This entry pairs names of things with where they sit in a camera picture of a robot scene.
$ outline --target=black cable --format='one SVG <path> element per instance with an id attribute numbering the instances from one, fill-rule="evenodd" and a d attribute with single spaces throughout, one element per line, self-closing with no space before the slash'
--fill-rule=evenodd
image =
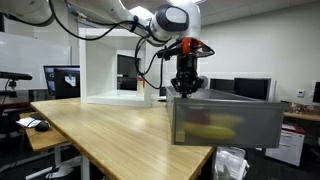
<path id="1" fill-rule="evenodd" d="M 81 40 L 85 40 L 85 41 L 95 41 L 95 40 L 98 40 L 98 39 L 101 39 L 103 38 L 104 36 L 106 36 L 110 31 L 112 31 L 114 28 L 116 28 L 117 26 L 119 26 L 120 24 L 132 24 L 133 21 L 121 21 L 119 23 L 115 23 L 115 24 L 112 24 L 113 26 L 108 30 L 106 31 L 105 33 L 103 33 L 102 35 L 98 36 L 98 37 L 95 37 L 95 38 L 83 38 L 83 37 L 80 37 L 76 34 L 74 34 L 73 32 L 69 31 L 62 23 L 61 21 L 59 20 L 59 18 L 57 17 L 56 13 L 55 13 L 55 10 L 54 10 L 54 5 L 52 3 L 52 0 L 48 0 L 49 2 L 49 7 L 50 7 L 50 10 L 51 10 L 51 13 L 54 17 L 54 19 L 57 21 L 57 23 L 61 26 L 61 28 L 63 30 L 65 30 L 66 32 L 68 32 L 70 35 L 72 35 L 73 37 L 76 37 L 78 39 L 81 39 Z"/>
<path id="2" fill-rule="evenodd" d="M 86 20 L 86 21 L 88 21 L 88 22 L 90 22 L 90 23 L 97 24 L 97 25 L 101 25 L 101 26 L 112 26 L 112 25 L 117 25 L 117 24 L 118 24 L 118 25 L 121 25 L 121 24 L 132 24 L 132 25 L 133 25 L 133 24 L 136 24 L 137 27 L 145 30 L 145 31 L 146 31 L 146 34 L 150 34 L 150 33 L 151 33 L 151 31 L 150 31 L 150 23 L 149 23 L 149 26 L 145 27 L 144 25 L 142 25 L 142 24 L 140 24 L 140 23 L 137 23 L 137 22 L 134 22 L 134 21 L 121 21 L 121 22 L 119 22 L 119 23 L 102 23 L 102 22 L 97 22 L 97 21 L 95 21 L 95 20 L 93 20 L 93 19 L 90 19 L 90 18 L 88 18 L 88 17 L 85 17 L 85 15 L 81 15 L 81 12 L 74 10 L 67 0 L 65 0 L 65 3 L 67 4 L 68 10 L 70 10 L 70 12 L 69 12 L 70 14 L 72 14 L 72 15 L 74 15 L 74 16 L 76 16 L 76 17 L 81 16 L 81 18 L 83 18 L 84 20 Z M 54 12 L 54 6 L 52 5 L 52 7 L 50 7 L 50 8 L 51 8 L 51 11 L 53 12 L 52 14 L 55 14 L 55 12 Z M 73 34 L 73 33 L 72 33 L 71 35 L 74 36 L 74 37 L 76 37 L 76 38 L 81 39 L 81 37 L 79 37 L 79 36 L 77 36 L 77 35 L 75 35 L 75 34 Z M 148 39 L 148 40 L 147 40 L 148 43 L 151 44 L 151 45 L 153 45 L 153 46 L 155 46 L 155 47 L 164 46 L 167 42 L 169 42 L 169 41 L 171 40 L 171 38 L 170 38 L 170 39 L 168 39 L 167 41 L 161 41 L 161 40 L 157 39 L 156 37 L 154 37 L 153 34 L 152 34 L 152 37 L 153 37 L 154 40 L 156 40 L 156 41 L 158 41 L 158 42 L 161 43 L 161 44 L 156 44 L 156 43 L 154 43 L 154 42 L 152 42 L 151 40 Z"/>
<path id="3" fill-rule="evenodd" d="M 138 41 L 138 43 L 137 43 L 137 45 L 136 45 L 136 49 L 135 49 L 135 55 L 134 55 L 134 57 L 135 57 L 135 67 L 136 67 L 136 70 L 137 70 L 137 72 L 138 72 L 138 74 L 141 76 L 141 78 L 144 80 L 144 81 L 146 81 L 152 88 L 154 88 L 154 89 L 160 89 L 161 87 L 162 87 L 162 81 L 163 81 L 163 60 L 164 60 L 164 55 L 165 55 L 165 53 L 167 52 L 167 50 L 168 50 L 168 48 L 166 48 L 165 50 L 164 50 L 164 53 L 162 54 L 162 57 L 161 57 L 161 65 L 160 65 L 160 85 L 159 85 L 159 87 L 155 87 L 154 85 L 152 85 L 145 77 L 144 77 L 144 75 L 146 75 L 146 74 L 144 74 L 144 73 L 142 73 L 140 70 L 139 70 L 139 67 L 138 67 L 138 53 L 139 53 L 139 50 L 140 50 L 140 48 L 141 48 L 141 46 L 142 46 L 142 44 L 140 45 L 140 43 L 143 41 L 143 40 L 145 40 L 146 38 L 148 38 L 149 36 L 146 36 L 146 37 L 141 37 L 140 38 L 140 40 Z"/>
<path id="4" fill-rule="evenodd" d="M 29 136 L 28 138 L 30 139 L 32 136 L 37 135 L 37 134 L 41 134 L 41 133 L 43 133 L 43 132 L 34 133 L 34 134 L 32 134 L 31 136 Z"/>
<path id="5" fill-rule="evenodd" d="M 153 57 L 152 57 L 152 59 L 151 59 L 151 62 L 150 62 L 150 64 L 149 64 L 148 69 L 147 69 L 143 74 L 148 74 L 148 72 L 149 72 L 150 69 L 151 69 L 151 66 L 152 66 L 152 64 L 153 64 L 153 61 L 154 61 L 155 57 L 157 56 L 157 54 L 158 54 L 160 51 L 161 51 L 161 50 L 159 50 L 158 52 L 156 52 L 156 53 L 153 55 Z"/>
<path id="6" fill-rule="evenodd" d="M 32 120 L 31 122 L 29 122 L 29 124 L 26 126 L 27 128 L 30 126 L 31 123 L 33 123 L 34 121 L 41 121 L 41 120 L 38 120 L 38 119 L 34 119 Z"/>
<path id="7" fill-rule="evenodd" d="M 49 2 L 49 7 L 50 7 L 50 10 L 51 10 L 51 13 L 54 17 L 54 19 L 57 21 L 57 23 L 61 26 L 61 28 L 63 30 L 65 30 L 66 32 L 68 32 L 70 35 L 72 35 L 73 37 L 75 38 L 78 38 L 78 39 L 81 39 L 81 40 L 85 40 L 85 41 L 95 41 L 95 40 L 98 40 L 98 39 L 101 39 L 103 38 L 104 36 L 106 36 L 109 32 L 111 32 L 114 28 L 118 27 L 119 25 L 121 24 L 136 24 L 138 27 L 140 27 L 141 29 L 143 30 L 146 30 L 146 27 L 143 26 L 142 24 L 140 23 L 136 23 L 134 21 L 129 21 L 129 20 L 126 20 L 126 21 L 121 21 L 119 23 L 114 23 L 114 24 L 105 24 L 105 23 L 100 23 L 100 22 L 96 22 L 94 20 L 91 20 L 91 19 L 88 19 L 88 18 L 84 18 L 85 20 L 89 21 L 89 22 L 92 22 L 92 23 L 95 23 L 95 24 L 99 24 L 99 25 L 112 25 L 112 27 L 106 31 L 105 33 L 103 33 L 102 35 L 98 36 L 98 37 L 95 37 L 95 38 L 84 38 L 84 37 L 80 37 L 76 34 L 74 34 L 73 32 L 69 31 L 62 23 L 61 21 L 59 20 L 59 18 L 57 17 L 56 13 L 55 13 L 55 8 L 54 8 L 54 5 L 52 3 L 52 0 L 48 0 Z"/>
<path id="8" fill-rule="evenodd" d="M 7 87 L 8 87 L 8 83 L 9 83 L 10 79 L 8 79 L 8 81 L 6 82 L 6 85 L 4 86 L 4 90 L 7 91 Z M 4 102 L 6 101 L 7 95 L 4 95 L 4 98 L 2 100 L 1 105 L 4 104 Z"/>
<path id="9" fill-rule="evenodd" d="M 6 178 L 9 178 L 9 177 L 10 177 L 10 173 L 8 173 L 8 172 L 10 171 L 10 169 L 16 167 L 16 165 L 17 165 L 17 163 L 18 163 L 17 159 L 18 159 L 19 155 L 22 153 L 23 144 L 24 144 L 24 136 L 25 136 L 25 134 L 24 134 L 24 131 L 23 131 L 23 132 L 22 132 L 22 141 L 21 141 L 21 145 L 20 145 L 20 150 L 19 150 L 18 154 L 12 158 L 12 161 L 11 161 L 12 163 L 9 165 L 8 170 L 5 172 L 5 174 L 4 174 L 3 177 L 2 177 L 3 180 L 5 180 Z"/>
<path id="10" fill-rule="evenodd" d="M 54 17 L 53 15 L 51 15 L 49 17 L 49 19 L 47 19 L 46 21 L 42 22 L 42 23 L 38 23 L 38 24 L 35 24 L 35 23 L 29 23 L 29 22 L 26 22 L 26 21 L 23 21 L 15 16 L 12 16 L 10 14 L 4 14 L 4 16 L 10 20 L 14 20 L 14 21 L 18 21 L 18 22 L 21 22 L 21 23 L 24 23 L 24 24 L 28 24 L 30 26 L 37 26 L 37 27 L 44 27 L 44 26 L 48 26 L 49 24 L 51 24 L 54 20 Z"/>

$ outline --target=wooden table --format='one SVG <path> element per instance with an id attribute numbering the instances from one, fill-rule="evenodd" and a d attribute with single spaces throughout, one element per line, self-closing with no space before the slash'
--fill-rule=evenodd
<path id="1" fill-rule="evenodd" d="M 316 121 L 320 122 L 320 116 L 319 115 L 309 115 L 309 114 L 297 114 L 297 113 L 284 113 L 285 117 L 291 117 L 296 119 L 302 119 L 307 121 Z"/>
<path id="2" fill-rule="evenodd" d="M 31 106 L 110 179 L 194 179 L 214 150 L 171 145 L 165 104 L 136 108 L 77 98 Z"/>
<path id="3" fill-rule="evenodd" d="M 29 117 L 33 113 L 20 114 L 20 118 Z M 26 128 L 26 134 L 33 151 L 43 151 L 67 141 L 54 127 L 46 132 L 37 132 L 34 128 Z"/>

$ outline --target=computer monitor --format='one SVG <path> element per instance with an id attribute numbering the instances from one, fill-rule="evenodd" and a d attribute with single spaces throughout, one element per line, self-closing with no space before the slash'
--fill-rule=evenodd
<path id="1" fill-rule="evenodd" d="M 54 69 L 55 68 L 76 68 L 79 69 L 80 66 L 60 66 L 60 65 L 45 65 L 43 66 L 44 75 L 47 82 L 48 94 L 49 96 L 56 96 L 55 84 L 54 84 Z"/>
<path id="2" fill-rule="evenodd" d="M 166 87 L 161 87 L 159 90 L 159 96 L 167 96 L 167 88 Z"/>
<path id="3" fill-rule="evenodd" d="M 137 78 L 138 71 L 136 69 L 136 61 L 134 57 L 118 54 L 117 56 L 117 74 L 122 77 Z"/>
<path id="4" fill-rule="evenodd" d="M 234 80 L 231 79 L 210 79 L 210 89 L 234 93 Z"/>
<path id="5" fill-rule="evenodd" d="M 56 99 L 80 97 L 80 68 L 54 68 Z"/>
<path id="6" fill-rule="evenodd" d="M 268 100 L 271 79 L 235 78 L 235 93 L 254 99 Z"/>
<path id="7" fill-rule="evenodd" d="M 137 78 L 118 77 L 118 84 L 120 90 L 137 90 Z"/>
<path id="8" fill-rule="evenodd" d="M 316 82 L 313 93 L 313 102 L 320 103 L 320 82 Z"/>

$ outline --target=robotic arm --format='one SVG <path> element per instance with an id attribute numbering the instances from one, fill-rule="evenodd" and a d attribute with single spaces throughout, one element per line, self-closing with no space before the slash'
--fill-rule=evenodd
<path id="1" fill-rule="evenodd" d="M 178 6 L 162 5 L 151 20 L 130 13 L 120 0 L 65 0 L 69 12 L 101 25 L 119 23 L 123 28 L 147 39 L 153 46 L 163 46 L 171 38 L 176 42 L 158 52 L 169 60 L 177 56 L 177 75 L 172 85 L 183 98 L 196 92 L 203 80 L 197 76 L 197 58 L 214 51 L 199 41 L 201 19 L 199 7 L 186 2 Z M 0 0 L 0 12 L 7 18 L 33 26 L 46 26 L 54 20 L 52 0 Z"/>

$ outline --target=gray bin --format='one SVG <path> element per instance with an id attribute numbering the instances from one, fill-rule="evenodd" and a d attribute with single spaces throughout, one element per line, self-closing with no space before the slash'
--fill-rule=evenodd
<path id="1" fill-rule="evenodd" d="M 283 103 L 199 89 L 180 98 L 167 88 L 172 144 L 272 148 L 279 146 Z"/>

